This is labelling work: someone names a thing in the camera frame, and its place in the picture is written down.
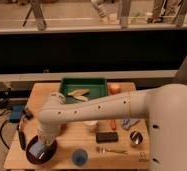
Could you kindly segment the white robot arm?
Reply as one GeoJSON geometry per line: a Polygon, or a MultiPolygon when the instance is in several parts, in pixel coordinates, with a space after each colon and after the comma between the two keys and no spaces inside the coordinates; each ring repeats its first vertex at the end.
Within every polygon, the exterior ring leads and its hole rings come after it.
{"type": "Polygon", "coordinates": [[[51,144],[68,122],[149,118],[150,171],[187,171],[187,85],[124,92],[65,104],[52,93],[38,114],[40,142],[51,144]]]}

